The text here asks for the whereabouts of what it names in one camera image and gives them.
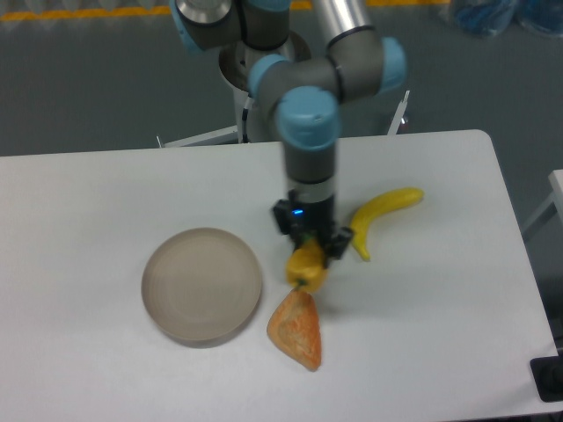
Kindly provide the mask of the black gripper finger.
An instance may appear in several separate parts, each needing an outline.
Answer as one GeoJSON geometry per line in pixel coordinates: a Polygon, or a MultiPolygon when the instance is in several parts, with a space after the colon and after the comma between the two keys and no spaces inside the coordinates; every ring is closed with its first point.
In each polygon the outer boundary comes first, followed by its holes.
{"type": "Polygon", "coordinates": [[[324,267],[329,267],[334,260],[340,260],[350,245],[354,231],[349,227],[336,227],[323,231],[324,267]]]}
{"type": "Polygon", "coordinates": [[[288,236],[293,244],[303,242],[303,220],[294,213],[289,200],[278,200],[272,207],[274,219],[282,235],[288,236]]]}

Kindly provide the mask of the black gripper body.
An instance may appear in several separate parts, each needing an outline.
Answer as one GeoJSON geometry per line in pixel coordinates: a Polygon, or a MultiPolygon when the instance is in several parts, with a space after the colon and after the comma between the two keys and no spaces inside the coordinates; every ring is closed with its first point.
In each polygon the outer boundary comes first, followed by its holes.
{"type": "Polygon", "coordinates": [[[303,244],[309,237],[316,237],[320,244],[331,244],[335,238],[335,194],[317,202],[302,202],[298,191],[289,191],[289,236],[294,244],[303,244]]]}

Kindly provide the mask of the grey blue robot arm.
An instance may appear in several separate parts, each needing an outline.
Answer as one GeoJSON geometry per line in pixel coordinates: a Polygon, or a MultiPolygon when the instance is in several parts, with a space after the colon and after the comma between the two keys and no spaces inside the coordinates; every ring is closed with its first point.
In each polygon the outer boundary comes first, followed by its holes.
{"type": "Polygon", "coordinates": [[[322,57],[297,60],[287,1],[173,1],[185,48],[245,49],[246,89],[269,136],[283,147],[287,196],[273,206],[279,231],[296,248],[315,240],[322,263],[344,254],[353,238],[334,218],[339,107],[399,87],[406,53],[372,25],[362,1],[314,4],[326,43],[322,57]]]}

